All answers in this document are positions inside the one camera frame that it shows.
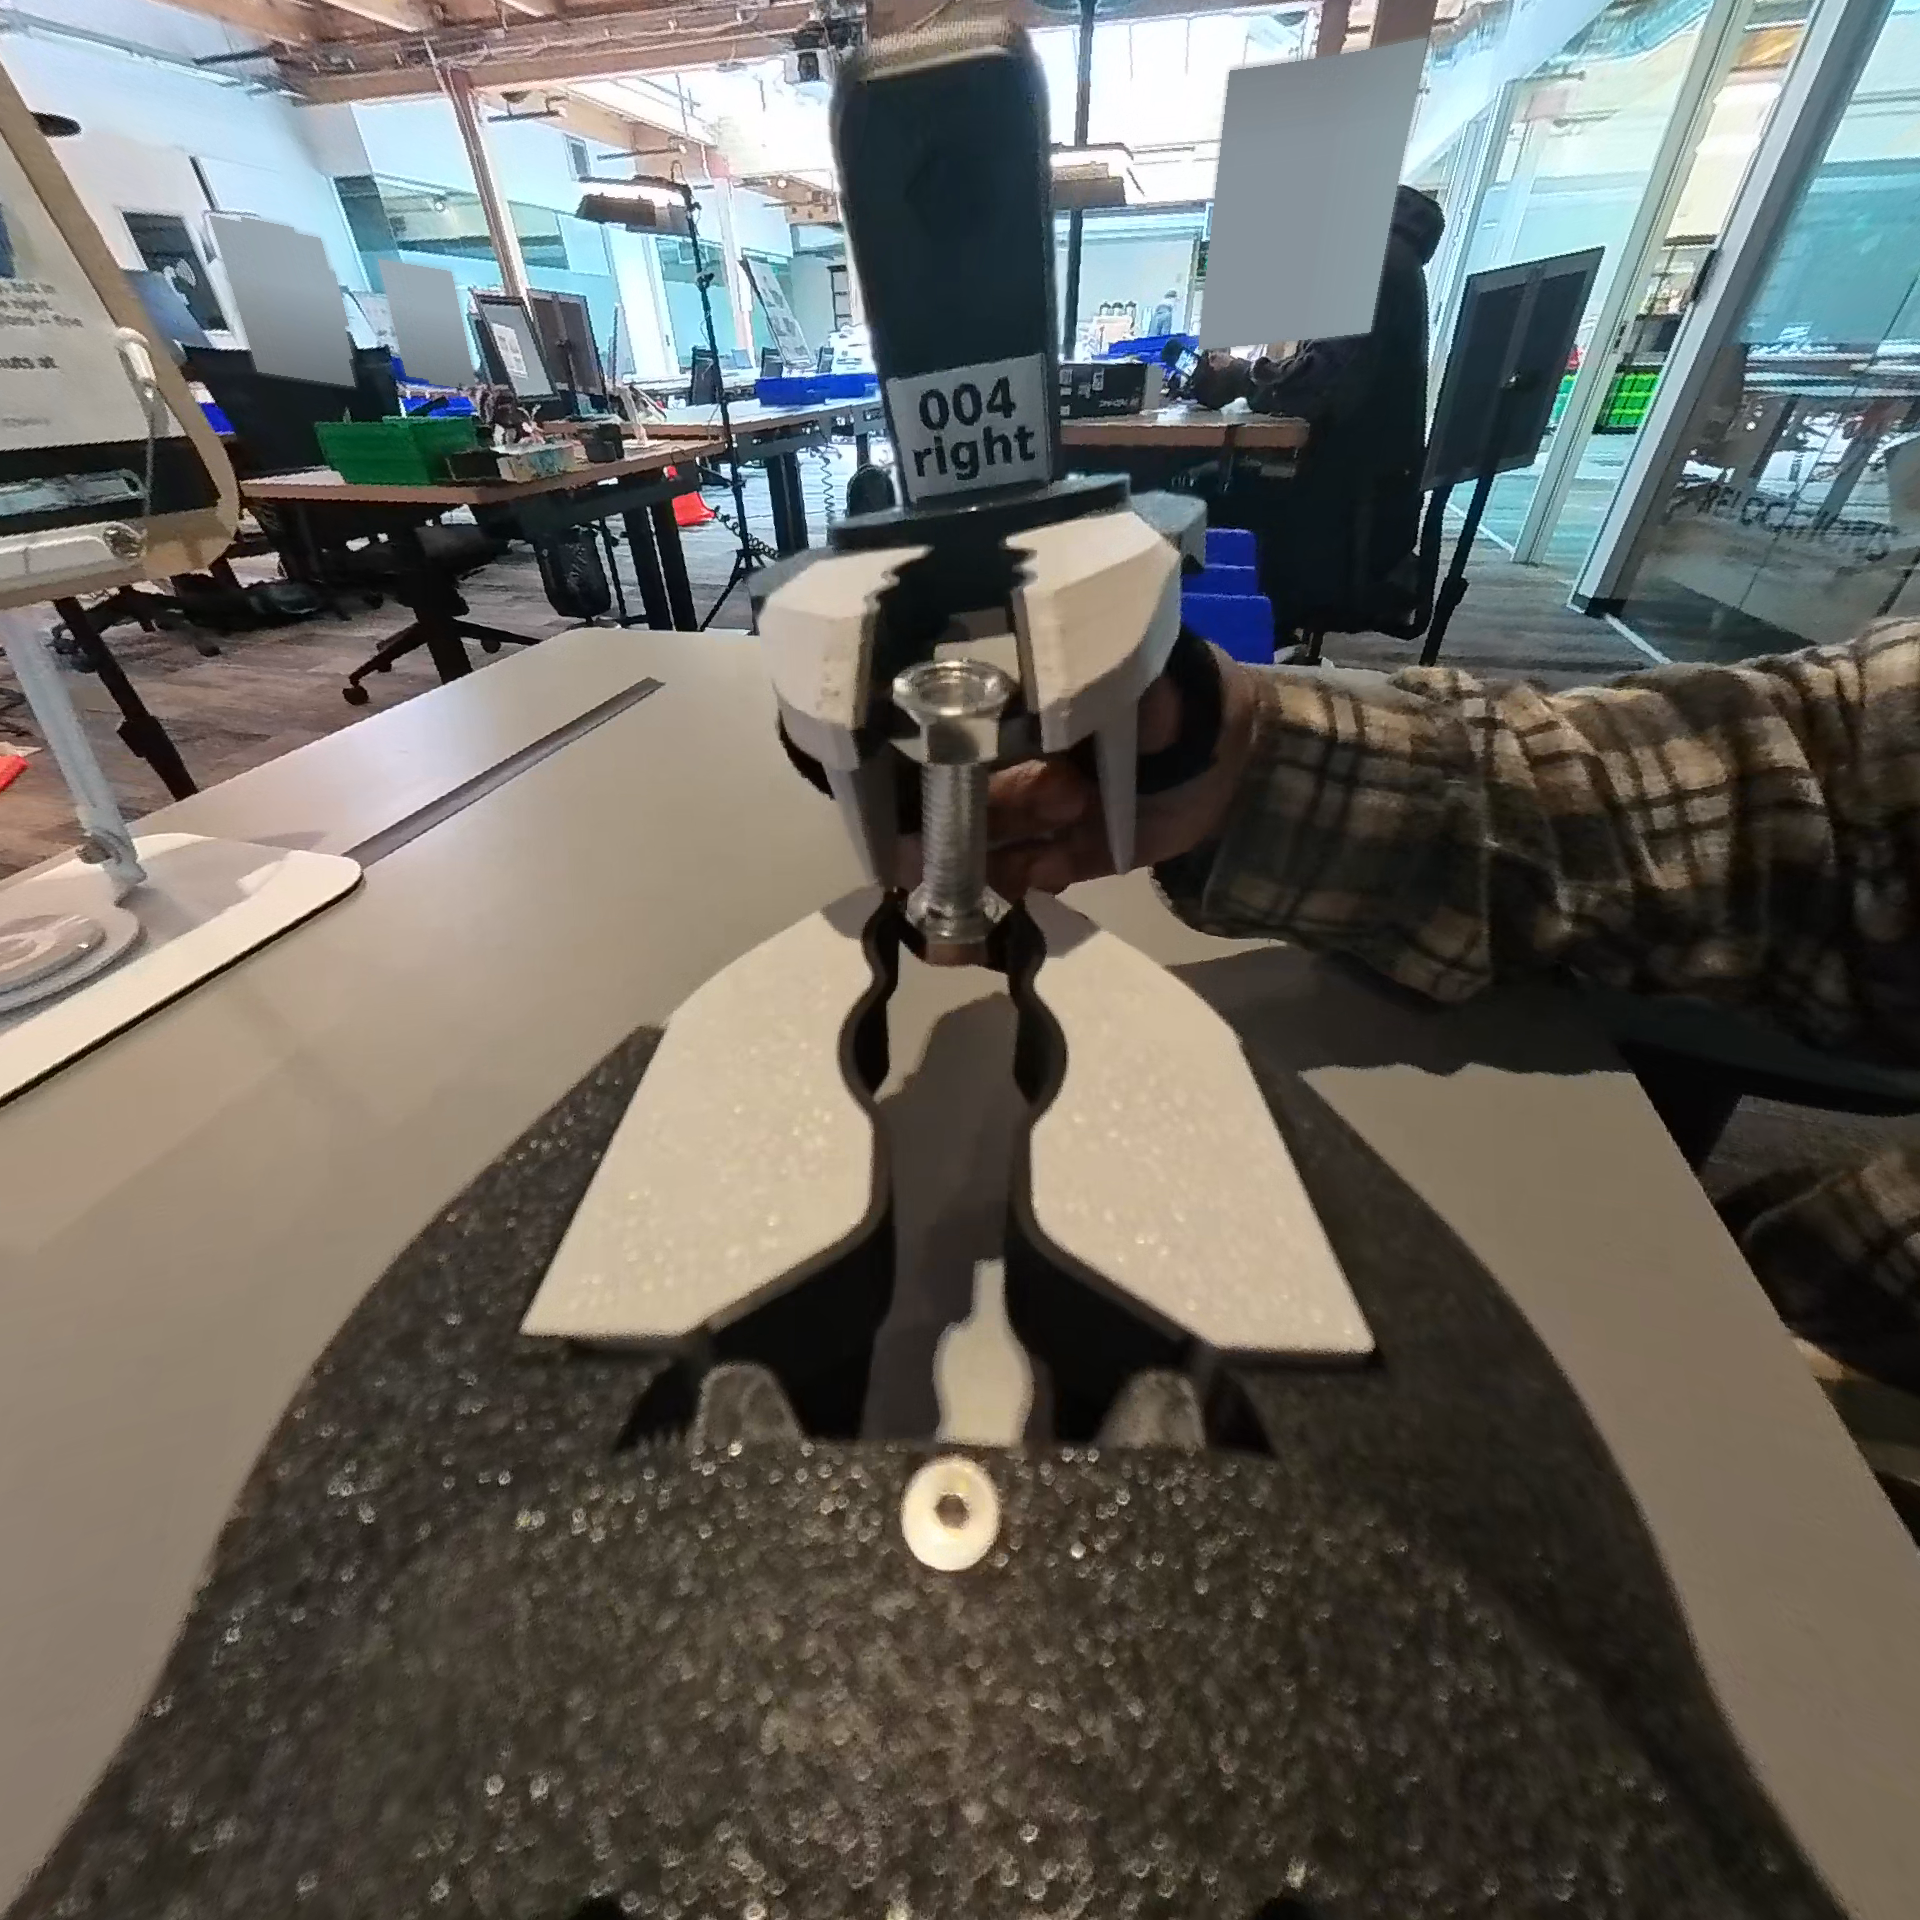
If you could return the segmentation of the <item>black round-top pole lamp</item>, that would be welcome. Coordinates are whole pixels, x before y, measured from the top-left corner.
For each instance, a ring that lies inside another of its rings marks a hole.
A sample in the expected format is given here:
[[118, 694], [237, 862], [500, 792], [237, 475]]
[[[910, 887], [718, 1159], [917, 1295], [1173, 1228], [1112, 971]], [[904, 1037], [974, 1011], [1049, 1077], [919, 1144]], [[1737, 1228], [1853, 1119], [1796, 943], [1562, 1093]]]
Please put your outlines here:
[[1055, 168], [1054, 199], [1066, 221], [1058, 350], [1063, 366], [1076, 357], [1088, 209], [1122, 203], [1120, 177], [1124, 173], [1124, 160], [1117, 160], [1112, 151], [1100, 148], [1089, 140], [1097, 13], [1100, 3], [1074, 4], [1071, 136], [1055, 152], [1055, 160], [1063, 165]]

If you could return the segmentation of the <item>wooden desk with black legs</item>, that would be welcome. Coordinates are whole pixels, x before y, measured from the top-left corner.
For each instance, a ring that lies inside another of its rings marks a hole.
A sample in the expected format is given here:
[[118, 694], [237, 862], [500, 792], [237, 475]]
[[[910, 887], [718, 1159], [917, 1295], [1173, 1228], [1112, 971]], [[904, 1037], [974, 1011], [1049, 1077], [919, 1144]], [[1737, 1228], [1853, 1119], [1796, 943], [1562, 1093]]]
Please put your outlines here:
[[328, 544], [378, 532], [406, 548], [406, 583], [426, 592], [417, 620], [444, 629], [452, 620], [440, 590], [444, 565], [417, 556], [420, 528], [447, 512], [469, 512], [496, 537], [510, 537], [538, 550], [577, 532], [597, 535], [609, 521], [630, 553], [641, 620], [658, 630], [689, 632], [698, 625], [688, 583], [681, 524], [673, 500], [696, 496], [703, 468], [718, 463], [727, 445], [708, 428], [689, 439], [650, 439], [608, 463], [564, 463], [535, 472], [529, 454], [560, 449], [558, 440], [521, 445], [514, 457], [461, 453], [447, 472], [432, 481], [353, 481], [334, 468], [242, 481], [242, 499], [254, 513], [273, 517], [304, 556]]

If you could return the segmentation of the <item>person's right hand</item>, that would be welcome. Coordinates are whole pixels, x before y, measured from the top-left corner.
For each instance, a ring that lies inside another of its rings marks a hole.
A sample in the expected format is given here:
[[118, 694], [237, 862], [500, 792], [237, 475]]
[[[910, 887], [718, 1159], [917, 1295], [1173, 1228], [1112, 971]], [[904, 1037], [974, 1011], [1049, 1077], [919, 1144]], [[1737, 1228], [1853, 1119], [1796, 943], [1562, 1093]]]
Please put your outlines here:
[[1252, 755], [1257, 676], [1183, 632], [1135, 708], [1135, 745], [1120, 759], [1135, 777], [1135, 828], [1117, 857], [1102, 774], [1089, 747], [997, 771], [988, 807], [988, 880], [1005, 900], [1052, 895], [1110, 875], [1153, 869], [1218, 839]]

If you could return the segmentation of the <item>white document stand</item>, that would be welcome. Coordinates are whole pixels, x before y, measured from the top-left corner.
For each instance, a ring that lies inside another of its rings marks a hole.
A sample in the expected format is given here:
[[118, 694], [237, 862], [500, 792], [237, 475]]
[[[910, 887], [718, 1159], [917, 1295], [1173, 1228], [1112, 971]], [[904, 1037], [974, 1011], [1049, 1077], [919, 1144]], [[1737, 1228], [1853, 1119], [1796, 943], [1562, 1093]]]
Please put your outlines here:
[[237, 485], [10, 80], [2, 80], [2, 142], [116, 321], [144, 414], [132, 440], [2, 449], [4, 657], [80, 831], [63, 862], [4, 880], [2, 1100], [10, 1101], [345, 900], [364, 873], [348, 854], [135, 831], [112, 792], [41, 612], [216, 559], [237, 524]]

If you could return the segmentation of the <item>monitor showing white page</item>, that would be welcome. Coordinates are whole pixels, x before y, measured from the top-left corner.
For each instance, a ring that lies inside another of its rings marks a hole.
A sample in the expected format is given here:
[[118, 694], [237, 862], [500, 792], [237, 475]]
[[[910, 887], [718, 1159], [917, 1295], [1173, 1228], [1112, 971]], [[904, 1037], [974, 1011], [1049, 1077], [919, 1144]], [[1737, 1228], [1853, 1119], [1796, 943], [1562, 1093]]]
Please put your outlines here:
[[469, 289], [469, 307], [487, 384], [514, 395], [524, 408], [558, 401], [560, 388], [527, 302], [504, 292]]

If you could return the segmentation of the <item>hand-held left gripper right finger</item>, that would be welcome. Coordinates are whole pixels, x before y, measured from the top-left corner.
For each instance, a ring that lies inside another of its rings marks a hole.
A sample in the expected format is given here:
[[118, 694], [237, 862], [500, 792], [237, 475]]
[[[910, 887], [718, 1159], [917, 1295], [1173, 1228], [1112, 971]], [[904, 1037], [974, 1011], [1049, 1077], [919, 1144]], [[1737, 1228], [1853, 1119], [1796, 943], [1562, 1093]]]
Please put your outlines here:
[[1014, 1325], [1049, 1364], [1376, 1352], [1236, 1033], [1063, 900], [1014, 913]]

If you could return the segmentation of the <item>silver hex bolt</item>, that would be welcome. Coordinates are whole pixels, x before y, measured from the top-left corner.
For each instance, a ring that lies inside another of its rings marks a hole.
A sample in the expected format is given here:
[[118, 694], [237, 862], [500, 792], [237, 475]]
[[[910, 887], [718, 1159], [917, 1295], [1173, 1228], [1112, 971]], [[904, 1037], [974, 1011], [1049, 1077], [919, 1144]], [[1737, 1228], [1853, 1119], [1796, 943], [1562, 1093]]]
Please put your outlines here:
[[990, 736], [975, 721], [929, 721], [919, 768], [919, 880], [904, 919], [932, 966], [978, 966], [1008, 912], [990, 883]]

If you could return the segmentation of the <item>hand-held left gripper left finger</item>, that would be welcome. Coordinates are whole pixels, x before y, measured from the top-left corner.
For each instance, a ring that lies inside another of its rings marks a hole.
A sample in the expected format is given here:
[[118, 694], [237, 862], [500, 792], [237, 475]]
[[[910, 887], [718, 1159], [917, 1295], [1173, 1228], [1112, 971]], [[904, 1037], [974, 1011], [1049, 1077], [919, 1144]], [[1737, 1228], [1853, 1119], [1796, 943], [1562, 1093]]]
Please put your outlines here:
[[858, 887], [684, 998], [518, 1320], [532, 1342], [666, 1352], [817, 1275], [880, 1209], [882, 913]]

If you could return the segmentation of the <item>black tripod light stand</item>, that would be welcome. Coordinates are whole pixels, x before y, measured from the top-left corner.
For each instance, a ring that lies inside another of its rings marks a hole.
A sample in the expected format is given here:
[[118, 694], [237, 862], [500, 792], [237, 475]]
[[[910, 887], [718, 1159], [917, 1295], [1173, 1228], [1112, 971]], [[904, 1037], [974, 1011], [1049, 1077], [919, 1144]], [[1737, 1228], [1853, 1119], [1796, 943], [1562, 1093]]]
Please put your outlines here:
[[706, 253], [702, 240], [702, 213], [692, 185], [679, 177], [636, 176], [630, 180], [590, 180], [582, 191], [577, 216], [620, 228], [624, 232], [666, 232], [688, 240], [692, 252], [692, 281], [703, 320], [703, 348], [710, 359], [710, 405], [718, 414], [721, 462], [727, 468], [727, 485], [734, 500], [734, 532], [735, 559], [727, 575], [727, 587], [720, 590], [703, 617], [703, 629], [721, 609], [730, 592], [738, 592], [750, 612], [750, 630], [758, 632], [760, 604], [754, 600], [754, 590], [760, 573], [760, 548], [751, 535], [751, 517], [745, 499], [743, 454], [734, 425], [734, 407], [727, 388], [727, 372], [718, 350], [718, 331], [712, 315], [712, 281], [718, 256]]

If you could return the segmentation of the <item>black computer monitor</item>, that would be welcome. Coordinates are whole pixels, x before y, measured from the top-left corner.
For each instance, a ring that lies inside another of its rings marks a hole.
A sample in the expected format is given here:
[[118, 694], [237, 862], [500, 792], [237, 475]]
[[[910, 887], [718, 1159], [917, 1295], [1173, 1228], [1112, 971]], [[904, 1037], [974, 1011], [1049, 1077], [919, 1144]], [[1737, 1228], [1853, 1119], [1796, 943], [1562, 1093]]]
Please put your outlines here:
[[608, 411], [608, 377], [591, 335], [591, 311], [582, 294], [532, 289], [529, 315], [551, 384], [575, 415]]

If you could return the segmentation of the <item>blue parts bin with divider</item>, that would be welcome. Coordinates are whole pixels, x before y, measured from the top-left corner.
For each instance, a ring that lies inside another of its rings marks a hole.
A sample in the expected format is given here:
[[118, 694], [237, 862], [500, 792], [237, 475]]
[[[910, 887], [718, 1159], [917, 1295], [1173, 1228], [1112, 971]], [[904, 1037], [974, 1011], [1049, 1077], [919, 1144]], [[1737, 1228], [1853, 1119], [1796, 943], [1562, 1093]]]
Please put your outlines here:
[[1204, 531], [1200, 559], [1183, 558], [1183, 625], [1245, 664], [1272, 664], [1277, 621], [1263, 593], [1257, 537], [1230, 525]]

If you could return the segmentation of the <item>person's right forearm plaid sleeve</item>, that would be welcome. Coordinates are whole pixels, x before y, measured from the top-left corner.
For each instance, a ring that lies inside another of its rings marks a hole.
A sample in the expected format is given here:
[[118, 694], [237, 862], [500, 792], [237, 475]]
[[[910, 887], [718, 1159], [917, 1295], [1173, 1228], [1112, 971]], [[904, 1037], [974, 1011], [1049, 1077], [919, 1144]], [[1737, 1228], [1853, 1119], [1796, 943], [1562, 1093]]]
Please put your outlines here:
[[1431, 1000], [1565, 976], [1914, 1067], [1918, 632], [1596, 688], [1254, 671], [1173, 909]]

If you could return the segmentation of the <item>green plastic bins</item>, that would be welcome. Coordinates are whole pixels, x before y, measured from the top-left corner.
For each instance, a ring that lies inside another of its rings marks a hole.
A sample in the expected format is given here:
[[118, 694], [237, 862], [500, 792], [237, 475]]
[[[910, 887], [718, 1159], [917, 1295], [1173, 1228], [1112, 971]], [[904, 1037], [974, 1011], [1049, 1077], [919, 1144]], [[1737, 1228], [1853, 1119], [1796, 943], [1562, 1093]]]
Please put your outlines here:
[[424, 488], [479, 449], [476, 415], [388, 415], [312, 425], [321, 463], [353, 486]]

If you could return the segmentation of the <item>printed instruction sheet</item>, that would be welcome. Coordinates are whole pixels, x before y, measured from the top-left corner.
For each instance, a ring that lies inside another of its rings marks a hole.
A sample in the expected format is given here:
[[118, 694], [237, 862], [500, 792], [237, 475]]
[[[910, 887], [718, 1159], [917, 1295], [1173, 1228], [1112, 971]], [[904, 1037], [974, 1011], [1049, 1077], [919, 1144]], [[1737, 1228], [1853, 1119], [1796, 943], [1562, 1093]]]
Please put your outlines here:
[[142, 425], [116, 321], [2, 151], [2, 449], [121, 444]]

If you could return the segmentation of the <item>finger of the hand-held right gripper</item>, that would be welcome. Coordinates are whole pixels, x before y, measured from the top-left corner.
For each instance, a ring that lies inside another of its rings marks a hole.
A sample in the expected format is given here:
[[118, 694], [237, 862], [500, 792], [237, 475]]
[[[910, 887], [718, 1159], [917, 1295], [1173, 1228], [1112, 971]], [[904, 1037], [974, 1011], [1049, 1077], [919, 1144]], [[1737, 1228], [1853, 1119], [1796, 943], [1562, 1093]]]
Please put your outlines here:
[[903, 757], [876, 708], [880, 599], [910, 547], [794, 556], [758, 609], [758, 651], [784, 745], [839, 808], [864, 878], [895, 887]]
[[1044, 759], [1089, 745], [1110, 863], [1135, 862], [1138, 705], [1180, 632], [1176, 547], [1140, 513], [1008, 537], [1022, 696]]

